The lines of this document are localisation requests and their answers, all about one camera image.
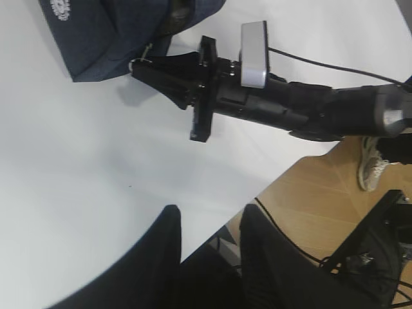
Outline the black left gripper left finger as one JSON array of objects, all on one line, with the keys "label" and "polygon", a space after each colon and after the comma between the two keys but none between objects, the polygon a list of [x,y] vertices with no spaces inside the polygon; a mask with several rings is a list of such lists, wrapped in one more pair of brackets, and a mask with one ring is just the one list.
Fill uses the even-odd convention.
[{"label": "black left gripper left finger", "polygon": [[52,308],[175,308],[181,214],[167,205],[115,264]]}]

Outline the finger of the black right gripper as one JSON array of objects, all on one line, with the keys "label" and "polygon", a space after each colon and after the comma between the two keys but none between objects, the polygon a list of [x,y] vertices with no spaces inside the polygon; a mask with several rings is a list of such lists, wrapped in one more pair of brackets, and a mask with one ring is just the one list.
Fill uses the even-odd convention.
[{"label": "finger of the black right gripper", "polygon": [[182,110],[186,110],[189,105],[196,102],[193,74],[132,72],[131,76],[157,90]]},{"label": "finger of the black right gripper", "polygon": [[146,84],[194,84],[201,82],[199,53],[135,59],[129,63],[131,76]]}]

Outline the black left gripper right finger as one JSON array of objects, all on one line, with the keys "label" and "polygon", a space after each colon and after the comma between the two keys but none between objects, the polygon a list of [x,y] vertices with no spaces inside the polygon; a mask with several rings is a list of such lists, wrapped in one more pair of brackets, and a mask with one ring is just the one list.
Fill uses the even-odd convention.
[{"label": "black left gripper right finger", "polygon": [[254,204],[240,223],[241,272],[249,308],[388,308],[396,291],[371,276],[339,279],[317,268]]}]

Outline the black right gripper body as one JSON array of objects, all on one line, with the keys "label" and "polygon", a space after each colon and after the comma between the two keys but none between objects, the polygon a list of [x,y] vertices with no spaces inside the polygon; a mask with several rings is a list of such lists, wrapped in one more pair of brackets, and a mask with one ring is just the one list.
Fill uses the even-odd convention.
[{"label": "black right gripper body", "polygon": [[190,139],[206,142],[211,135],[212,118],[218,92],[220,72],[216,39],[202,36],[199,49],[191,54],[189,67],[192,78],[191,104],[193,106]]}]

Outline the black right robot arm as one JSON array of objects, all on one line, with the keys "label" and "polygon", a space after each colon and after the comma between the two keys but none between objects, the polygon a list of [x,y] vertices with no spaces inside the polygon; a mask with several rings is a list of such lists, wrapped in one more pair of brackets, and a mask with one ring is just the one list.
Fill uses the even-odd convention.
[{"label": "black right robot arm", "polygon": [[180,109],[193,108],[191,140],[206,142],[215,114],[288,131],[316,142],[345,136],[394,138],[411,127],[411,93],[394,84],[333,89],[270,75],[262,89],[241,85],[241,65],[202,37],[198,51],[130,62],[133,78]]}]

